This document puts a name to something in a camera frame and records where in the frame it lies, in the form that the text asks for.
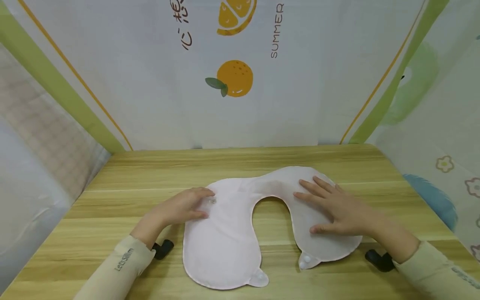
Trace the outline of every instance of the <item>wooden tabletop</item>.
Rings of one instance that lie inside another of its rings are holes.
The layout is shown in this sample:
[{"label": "wooden tabletop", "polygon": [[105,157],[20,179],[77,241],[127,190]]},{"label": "wooden tabletop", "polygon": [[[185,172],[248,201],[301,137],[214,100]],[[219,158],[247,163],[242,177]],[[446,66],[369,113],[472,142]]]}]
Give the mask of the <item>wooden tabletop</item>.
[{"label": "wooden tabletop", "polygon": [[[260,176],[286,166],[308,166],[326,174],[480,279],[478,263],[374,146],[138,151],[110,159],[1,299],[72,299],[159,201],[189,187]],[[299,270],[300,251],[288,209],[279,199],[257,204],[253,226],[262,250],[261,268],[270,278],[265,288],[216,291],[194,283],[183,269],[183,226],[177,226],[167,228],[158,240],[174,241],[173,251],[151,263],[128,299],[424,299],[397,271],[380,273],[363,258],[368,249],[379,249],[369,238],[343,260]]]}]

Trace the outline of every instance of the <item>orange slice illustration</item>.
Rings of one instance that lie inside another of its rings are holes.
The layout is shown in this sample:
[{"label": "orange slice illustration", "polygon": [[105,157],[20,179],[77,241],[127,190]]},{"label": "orange slice illustration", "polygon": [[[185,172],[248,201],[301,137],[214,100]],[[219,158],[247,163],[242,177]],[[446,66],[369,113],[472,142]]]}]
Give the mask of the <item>orange slice illustration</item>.
[{"label": "orange slice illustration", "polygon": [[250,67],[241,60],[224,62],[216,73],[216,78],[205,78],[212,88],[220,90],[222,97],[245,96],[253,85],[253,73]]},{"label": "orange slice illustration", "polygon": [[252,20],[257,0],[225,0],[220,4],[217,33],[221,36],[234,36],[245,29]]}]

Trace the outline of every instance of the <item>beige sleeve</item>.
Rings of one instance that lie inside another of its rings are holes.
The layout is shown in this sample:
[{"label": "beige sleeve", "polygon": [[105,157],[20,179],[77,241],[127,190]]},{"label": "beige sleeve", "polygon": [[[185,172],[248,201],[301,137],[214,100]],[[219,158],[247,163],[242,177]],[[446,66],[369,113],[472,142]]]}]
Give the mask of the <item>beige sleeve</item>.
[{"label": "beige sleeve", "polygon": [[397,270],[435,300],[479,300],[480,284],[427,242]]},{"label": "beige sleeve", "polygon": [[85,282],[74,300],[125,299],[134,280],[148,267],[155,250],[127,236]]}]

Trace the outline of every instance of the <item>u-shaped pillow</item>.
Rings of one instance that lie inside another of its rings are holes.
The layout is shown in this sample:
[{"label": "u-shaped pillow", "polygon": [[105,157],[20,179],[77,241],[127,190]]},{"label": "u-shaped pillow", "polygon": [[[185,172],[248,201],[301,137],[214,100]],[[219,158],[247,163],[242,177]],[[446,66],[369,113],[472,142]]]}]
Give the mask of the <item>u-shaped pillow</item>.
[{"label": "u-shaped pillow", "polygon": [[183,239],[183,265],[196,283],[214,289],[232,289],[244,285],[264,287],[268,276],[260,269],[262,254],[252,225],[253,207],[261,199],[282,199],[290,211],[293,234],[298,248],[300,269],[321,262],[341,259],[360,244],[361,236],[312,235],[311,226],[328,223],[328,218],[296,199],[301,192],[299,179],[313,176],[333,182],[313,168],[286,167],[254,178],[229,178],[208,186],[215,197],[203,200],[199,210],[208,219],[187,222]]}]

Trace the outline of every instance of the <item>blue feather print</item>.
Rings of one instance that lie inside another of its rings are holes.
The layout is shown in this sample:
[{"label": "blue feather print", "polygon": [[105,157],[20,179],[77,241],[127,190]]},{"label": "blue feather print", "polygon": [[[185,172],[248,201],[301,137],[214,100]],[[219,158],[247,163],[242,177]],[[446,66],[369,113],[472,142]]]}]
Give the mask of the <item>blue feather print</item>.
[{"label": "blue feather print", "polygon": [[403,174],[403,177],[422,197],[437,216],[451,230],[455,230],[458,216],[452,201],[442,190],[435,187],[430,181],[417,175]]}]

